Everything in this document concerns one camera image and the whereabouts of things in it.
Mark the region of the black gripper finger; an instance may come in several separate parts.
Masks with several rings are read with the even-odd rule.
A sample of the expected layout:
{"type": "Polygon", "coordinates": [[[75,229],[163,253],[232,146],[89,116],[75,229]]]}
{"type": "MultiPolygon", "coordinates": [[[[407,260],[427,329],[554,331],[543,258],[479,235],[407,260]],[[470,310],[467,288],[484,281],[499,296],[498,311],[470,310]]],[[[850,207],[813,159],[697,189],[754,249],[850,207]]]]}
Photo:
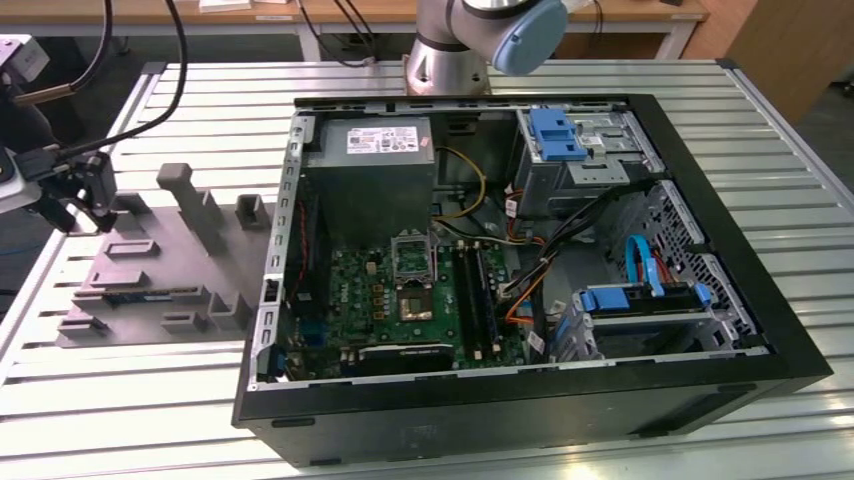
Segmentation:
{"type": "Polygon", "coordinates": [[[108,233],[117,214],[111,209],[116,194],[115,172],[111,157],[95,151],[84,156],[81,163],[84,184],[84,213],[101,233],[108,233]]]}
{"type": "Polygon", "coordinates": [[[49,195],[43,195],[39,198],[33,203],[33,209],[55,230],[65,234],[75,230],[77,225],[75,216],[68,212],[63,203],[49,195]]]}

